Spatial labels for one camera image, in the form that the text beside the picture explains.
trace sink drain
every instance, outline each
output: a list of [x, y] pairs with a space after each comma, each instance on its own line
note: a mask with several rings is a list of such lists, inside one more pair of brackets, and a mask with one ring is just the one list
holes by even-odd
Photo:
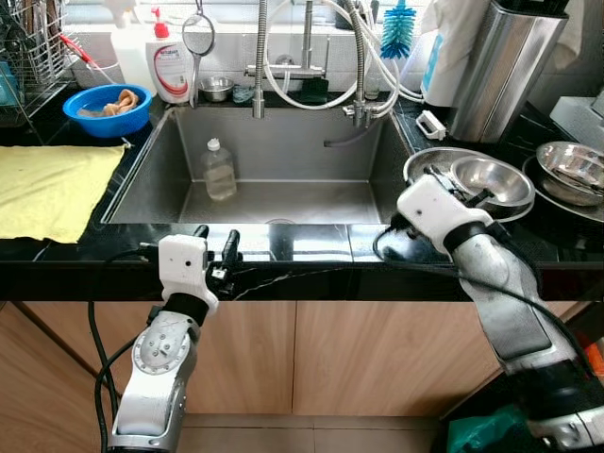
[[266, 222], [268, 225], [295, 225], [295, 222], [289, 219], [273, 219]]

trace faucet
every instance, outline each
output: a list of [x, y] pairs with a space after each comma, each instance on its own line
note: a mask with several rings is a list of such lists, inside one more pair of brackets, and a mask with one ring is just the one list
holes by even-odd
[[[313, 66], [310, 64], [312, 47], [312, 0], [306, 1], [304, 15], [304, 37], [302, 39], [302, 61], [300, 65], [293, 64], [271, 64], [271, 72], [275, 78], [282, 78], [286, 73], [290, 73], [291, 79], [303, 79], [314, 77], [325, 77], [326, 68]], [[364, 80], [365, 80], [365, 49], [362, 37], [359, 15], [356, 14], [353, 0], [344, 0], [346, 9], [350, 13], [350, 21], [355, 33], [355, 42], [357, 46], [357, 90], [355, 100], [352, 106], [345, 107], [346, 116], [353, 118], [353, 125], [356, 127], [366, 125], [370, 114], [365, 107]], [[262, 91], [262, 66], [264, 63], [264, 52], [266, 48], [266, 18], [267, 18], [268, 0], [260, 0], [258, 10], [258, 38], [256, 41], [256, 65], [249, 65], [245, 69], [248, 76], [255, 78], [254, 97], [252, 99], [252, 113], [254, 118], [264, 118], [264, 94]]]

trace red pump cap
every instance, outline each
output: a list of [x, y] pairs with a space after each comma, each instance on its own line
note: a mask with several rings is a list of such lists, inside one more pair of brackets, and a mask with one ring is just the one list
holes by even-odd
[[151, 12], [153, 14], [155, 14], [156, 17], [156, 23], [155, 26], [153, 27], [153, 30], [155, 31], [155, 37], [156, 38], [168, 38], [170, 36], [170, 30], [168, 29], [168, 25], [166, 25], [164, 22], [161, 21], [160, 17], [160, 12], [159, 12], [159, 8], [151, 8]]

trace small metal bowl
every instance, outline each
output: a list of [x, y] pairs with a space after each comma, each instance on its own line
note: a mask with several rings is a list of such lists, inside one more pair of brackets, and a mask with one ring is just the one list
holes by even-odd
[[552, 196], [575, 206], [604, 201], [604, 153], [579, 143], [552, 142], [537, 148], [543, 169], [539, 184]]
[[469, 156], [453, 162], [451, 175], [455, 184], [470, 195], [489, 189], [494, 198], [487, 198], [481, 207], [489, 212], [520, 208], [535, 199], [535, 188], [520, 170], [496, 159]]
[[199, 82], [201, 91], [210, 102], [224, 102], [233, 91], [235, 84], [228, 77], [215, 76]]

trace black granite countertop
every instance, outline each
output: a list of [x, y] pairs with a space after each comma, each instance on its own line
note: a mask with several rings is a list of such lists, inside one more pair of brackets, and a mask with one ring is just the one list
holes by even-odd
[[[48, 144], [115, 145], [85, 135], [78, 125], [65, 121], [62, 99], [48, 106], [36, 126]], [[126, 137], [132, 143], [114, 172], [108, 189], [94, 210], [77, 244], [34, 241], [28, 238], [0, 240], [0, 300], [83, 300], [103, 260], [139, 243], [156, 243], [167, 234], [191, 234], [193, 224], [107, 224], [102, 216], [115, 192], [161, 117], [165, 106], [154, 102], [151, 122]], [[568, 140], [536, 110], [527, 107], [509, 137], [498, 146], [476, 146], [426, 140], [414, 125], [421, 107], [401, 102], [395, 117], [410, 153], [449, 145], [477, 149], [521, 165], [540, 143]], [[24, 128], [4, 134], [0, 144], [37, 144]], [[521, 221], [507, 224], [517, 243], [542, 269], [544, 298], [577, 300], [600, 298], [602, 288], [602, 227], [577, 223], [546, 204]], [[209, 248], [220, 251], [228, 232], [236, 227], [242, 239], [243, 263], [237, 270], [233, 297], [244, 299], [323, 300], [467, 300], [457, 281], [417, 271], [393, 269], [379, 262], [371, 251], [382, 225], [210, 225]], [[563, 231], [574, 228], [569, 234]], [[412, 262], [446, 264], [445, 256], [427, 241], [407, 236], [385, 238], [401, 258]], [[98, 300], [159, 300], [157, 269], [148, 262], [124, 260], [104, 274], [95, 295]]]

